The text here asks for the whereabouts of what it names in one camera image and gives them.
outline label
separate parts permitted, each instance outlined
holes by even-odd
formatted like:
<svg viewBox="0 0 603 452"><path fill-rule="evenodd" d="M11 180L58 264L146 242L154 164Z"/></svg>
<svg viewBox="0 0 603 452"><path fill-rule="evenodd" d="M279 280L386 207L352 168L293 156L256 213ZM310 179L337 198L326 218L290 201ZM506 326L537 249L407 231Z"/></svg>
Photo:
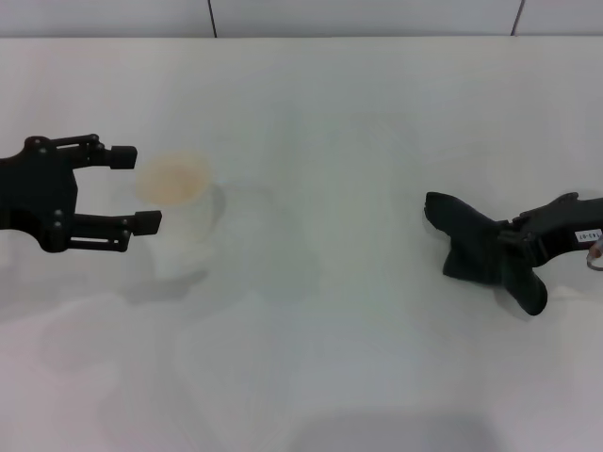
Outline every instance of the label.
<svg viewBox="0 0 603 452"><path fill-rule="evenodd" d="M591 231L578 231L576 232L576 238L578 242L595 242L597 241L603 233L600 229L592 229Z"/></svg>

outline white cup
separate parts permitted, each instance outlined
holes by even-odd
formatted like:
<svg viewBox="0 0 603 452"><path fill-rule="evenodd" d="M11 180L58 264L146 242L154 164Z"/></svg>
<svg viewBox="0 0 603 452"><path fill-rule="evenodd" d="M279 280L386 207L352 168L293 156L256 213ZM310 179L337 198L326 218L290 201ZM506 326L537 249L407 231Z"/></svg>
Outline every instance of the white cup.
<svg viewBox="0 0 603 452"><path fill-rule="evenodd" d="M188 153L154 158L137 172L136 194L163 214L159 233L145 237L155 277L172 280L202 270L212 255L206 239L214 217L206 160Z"/></svg>

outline black cloth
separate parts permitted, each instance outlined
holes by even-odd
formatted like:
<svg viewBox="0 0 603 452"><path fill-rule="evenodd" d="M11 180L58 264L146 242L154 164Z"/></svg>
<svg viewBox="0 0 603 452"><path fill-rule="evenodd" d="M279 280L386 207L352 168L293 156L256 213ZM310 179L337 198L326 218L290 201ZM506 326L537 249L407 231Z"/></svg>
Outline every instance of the black cloth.
<svg viewBox="0 0 603 452"><path fill-rule="evenodd" d="M520 256L512 255L497 240L508 221L494 221L461 200L430 192L425 216L450 237L444 274L457 280L503 286L530 315L546 307L544 283Z"/></svg>

